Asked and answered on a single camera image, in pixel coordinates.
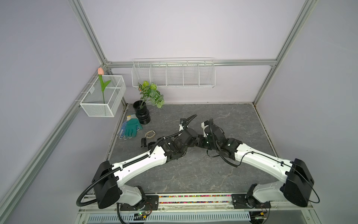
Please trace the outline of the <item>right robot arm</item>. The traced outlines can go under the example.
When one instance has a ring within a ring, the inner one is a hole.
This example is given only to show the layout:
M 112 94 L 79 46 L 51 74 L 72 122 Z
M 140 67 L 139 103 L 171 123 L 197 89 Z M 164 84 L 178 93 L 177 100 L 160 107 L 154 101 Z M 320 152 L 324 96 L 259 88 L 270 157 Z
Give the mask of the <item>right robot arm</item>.
M 213 150 L 224 162 L 239 167 L 243 163 L 251 165 L 277 179 L 268 184 L 252 184 L 247 193 L 238 199 L 240 207 L 255 208 L 271 201 L 289 201 L 307 207 L 310 195 L 314 192 L 314 180 L 304 161 L 281 159 L 259 150 L 234 138 L 226 138 L 224 131 L 212 121 L 201 124 L 203 135 L 198 147 Z

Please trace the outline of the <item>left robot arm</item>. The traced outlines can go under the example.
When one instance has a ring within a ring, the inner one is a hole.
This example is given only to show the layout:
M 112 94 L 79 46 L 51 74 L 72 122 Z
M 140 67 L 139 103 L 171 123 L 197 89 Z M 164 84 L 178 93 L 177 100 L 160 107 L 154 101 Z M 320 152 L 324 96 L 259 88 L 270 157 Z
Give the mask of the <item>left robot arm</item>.
M 126 183 L 151 168 L 183 157 L 188 147 L 197 145 L 199 138 L 196 131 L 188 128 L 174 139 L 160 139 L 148 152 L 130 160 L 115 164 L 103 162 L 92 181 L 98 208 L 104 209 L 116 203 L 143 207 L 146 195 L 142 187 L 131 187 Z

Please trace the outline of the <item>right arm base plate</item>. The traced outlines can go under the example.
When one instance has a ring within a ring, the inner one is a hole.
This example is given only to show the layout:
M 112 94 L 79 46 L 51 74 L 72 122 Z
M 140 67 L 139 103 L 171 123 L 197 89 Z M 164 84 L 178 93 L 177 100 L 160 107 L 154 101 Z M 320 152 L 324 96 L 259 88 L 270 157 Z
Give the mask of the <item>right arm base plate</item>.
M 270 209 L 270 202 L 261 203 L 253 196 L 246 194 L 232 194 L 232 202 L 235 209 Z

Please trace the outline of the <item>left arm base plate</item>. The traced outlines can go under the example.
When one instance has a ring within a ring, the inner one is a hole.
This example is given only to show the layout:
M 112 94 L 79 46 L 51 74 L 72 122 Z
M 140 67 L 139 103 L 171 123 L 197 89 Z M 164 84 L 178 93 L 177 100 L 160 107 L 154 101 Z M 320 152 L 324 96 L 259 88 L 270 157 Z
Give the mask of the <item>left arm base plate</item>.
M 157 211 L 158 206 L 158 195 L 146 195 L 144 199 L 139 201 L 134 206 L 131 206 L 127 203 L 120 204 L 120 211 Z

